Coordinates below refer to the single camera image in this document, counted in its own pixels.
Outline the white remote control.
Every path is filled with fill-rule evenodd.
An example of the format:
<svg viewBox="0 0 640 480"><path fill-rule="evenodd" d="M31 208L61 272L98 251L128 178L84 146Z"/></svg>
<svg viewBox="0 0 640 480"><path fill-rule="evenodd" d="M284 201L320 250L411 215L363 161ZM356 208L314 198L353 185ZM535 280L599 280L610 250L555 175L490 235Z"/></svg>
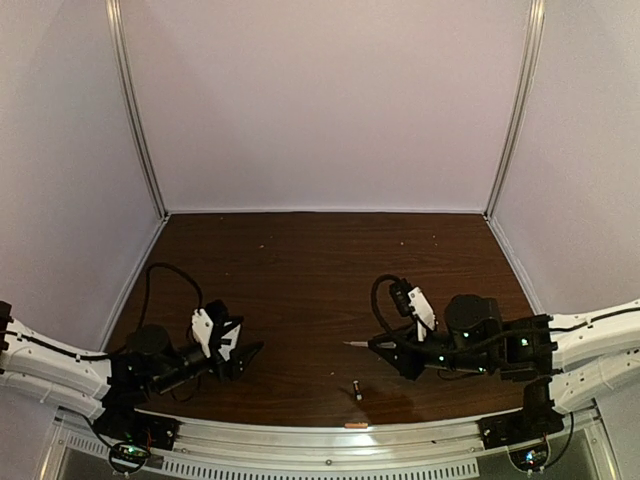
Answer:
<svg viewBox="0 0 640 480"><path fill-rule="evenodd" d="M237 325L236 327L234 327L232 330L230 330L228 333L226 333L224 336L221 337L221 345L220 345L220 348L218 349L218 352L220 353L224 361L230 360L231 353L235 350L237 346L241 328L242 328L241 325Z"/></svg>

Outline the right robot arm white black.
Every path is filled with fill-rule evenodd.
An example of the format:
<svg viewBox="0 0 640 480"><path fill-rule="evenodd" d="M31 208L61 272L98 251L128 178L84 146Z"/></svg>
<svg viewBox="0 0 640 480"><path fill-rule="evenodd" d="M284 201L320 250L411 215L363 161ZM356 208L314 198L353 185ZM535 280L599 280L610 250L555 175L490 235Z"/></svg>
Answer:
<svg viewBox="0 0 640 480"><path fill-rule="evenodd" d="M639 303L636 300L574 314L540 314L505 322L493 298L457 295L436 331L430 304L418 293L397 297L409 325L394 329L371 293L382 334L370 350L408 379L426 369L466 376L498 375L525 385L516 425L540 436L593 398L639 377Z"/></svg>

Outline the orange black battery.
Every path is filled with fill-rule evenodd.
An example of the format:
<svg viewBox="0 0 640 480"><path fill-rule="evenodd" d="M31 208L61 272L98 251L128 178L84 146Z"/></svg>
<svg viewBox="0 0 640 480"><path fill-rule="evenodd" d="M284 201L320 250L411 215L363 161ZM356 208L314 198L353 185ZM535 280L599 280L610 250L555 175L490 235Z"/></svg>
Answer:
<svg viewBox="0 0 640 480"><path fill-rule="evenodd" d="M366 429L368 427L369 427L368 423L364 423L364 422L358 422L358 423L353 422L353 423L344 424L345 429Z"/></svg>
<svg viewBox="0 0 640 480"><path fill-rule="evenodd" d="M353 386L353 392L354 392L354 397L357 401L362 401L363 400L363 395L361 392L361 388L360 388L360 383L358 380L354 380L352 382L352 386Z"/></svg>

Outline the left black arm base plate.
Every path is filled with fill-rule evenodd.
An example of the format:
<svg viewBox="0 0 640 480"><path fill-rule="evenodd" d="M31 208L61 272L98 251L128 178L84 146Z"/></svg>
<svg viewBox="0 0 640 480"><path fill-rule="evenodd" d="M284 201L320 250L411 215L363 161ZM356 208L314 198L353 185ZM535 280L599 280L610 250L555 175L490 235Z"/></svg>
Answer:
<svg viewBox="0 0 640 480"><path fill-rule="evenodd" d="M93 423L100 435L139 446L171 451L181 422L134 409L106 409Z"/></svg>

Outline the clear handle screwdriver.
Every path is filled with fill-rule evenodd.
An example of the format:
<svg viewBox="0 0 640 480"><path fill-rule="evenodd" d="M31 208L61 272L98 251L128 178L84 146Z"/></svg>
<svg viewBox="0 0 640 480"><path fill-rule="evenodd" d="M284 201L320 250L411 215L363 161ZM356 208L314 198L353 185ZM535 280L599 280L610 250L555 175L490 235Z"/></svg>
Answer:
<svg viewBox="0 0 640 480"><path fill-rule="evenodd" d="M373 341L343 341L346 346L357 348L382 348L382 349L394 349L396 347L395 342L373 342Z"/></svg>

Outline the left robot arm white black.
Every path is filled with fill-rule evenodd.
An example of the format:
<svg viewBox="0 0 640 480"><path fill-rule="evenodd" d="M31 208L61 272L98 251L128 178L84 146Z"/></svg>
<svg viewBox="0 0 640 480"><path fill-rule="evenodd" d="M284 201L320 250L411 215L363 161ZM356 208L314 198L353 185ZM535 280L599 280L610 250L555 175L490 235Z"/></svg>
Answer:
<svg viewBox="0 0 640 480"><path fill-rule="evenodd" d="M142 431L138 405L153 394L212 374L235 381L263 349L261 341L239 342L243 317L232 316L220 300L196 309L192 343L173 346L168 331L148 324L129 334L120 353L92 352L36 333L1 305L1 383L84 415L103 434Z"/></svg>

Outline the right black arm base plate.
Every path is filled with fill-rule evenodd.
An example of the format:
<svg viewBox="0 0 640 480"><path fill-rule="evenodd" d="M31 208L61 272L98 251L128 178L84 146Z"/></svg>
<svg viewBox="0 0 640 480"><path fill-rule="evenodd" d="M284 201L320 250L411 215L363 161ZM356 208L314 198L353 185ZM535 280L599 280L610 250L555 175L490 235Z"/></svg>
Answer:
<svg viewBox="0 0 640 480"><path fill-rule="evenodd" d="M524 408L483 417L477 421L485 449L510 446L557 433L564 428L564 416L553 409L540 412Z"/></svg>

